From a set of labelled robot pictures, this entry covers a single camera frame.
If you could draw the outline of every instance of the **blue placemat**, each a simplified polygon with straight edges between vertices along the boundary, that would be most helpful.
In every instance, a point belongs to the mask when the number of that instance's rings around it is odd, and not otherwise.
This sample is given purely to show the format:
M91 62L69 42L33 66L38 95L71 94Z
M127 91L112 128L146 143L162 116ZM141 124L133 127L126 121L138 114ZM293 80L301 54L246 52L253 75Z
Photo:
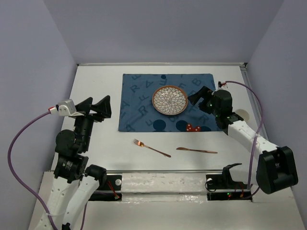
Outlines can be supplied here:
M201 131L220 131L213 115L188 104L178 115L164 115L152 103L154 92L165 85L182 88L188 96L202 86L215 90L212 74L124 74L118 130L121 132L185 132L188 123Z

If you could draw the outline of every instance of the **plate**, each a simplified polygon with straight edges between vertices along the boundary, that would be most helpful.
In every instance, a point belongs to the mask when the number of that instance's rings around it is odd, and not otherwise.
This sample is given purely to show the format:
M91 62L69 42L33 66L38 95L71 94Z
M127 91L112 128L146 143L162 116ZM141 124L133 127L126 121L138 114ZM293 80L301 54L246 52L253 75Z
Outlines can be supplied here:
M154 92L153 106L165 115L180 114L188 106L188 97L181 88L166 85Z

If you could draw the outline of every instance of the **fork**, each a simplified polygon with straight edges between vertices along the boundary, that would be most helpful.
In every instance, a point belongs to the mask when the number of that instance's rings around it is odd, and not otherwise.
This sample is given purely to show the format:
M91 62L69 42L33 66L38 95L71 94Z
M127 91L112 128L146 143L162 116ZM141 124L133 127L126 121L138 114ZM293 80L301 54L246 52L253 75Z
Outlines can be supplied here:
M160 152L160 151L158 151L158 150L156 150L156 149L153 149L153 148L151 148L151 147L149 147L149 146L147 146L147 145L144 145L143 142L140 142L140 141L137 140L137 139L134 139L134 140L133 140L133 143L136 144L136 145L138 145L138 146L140 146L140 147L146 147L146 148L149 148L149 149L151 149L151 150L154 150L154 151L156 151L156 152L158 152L158 153L161 153L162 155L164 155L164 156L166 156L166 157L172 157L171 155L168 155L168 154L166 154L166 153L163 153L163 152Z

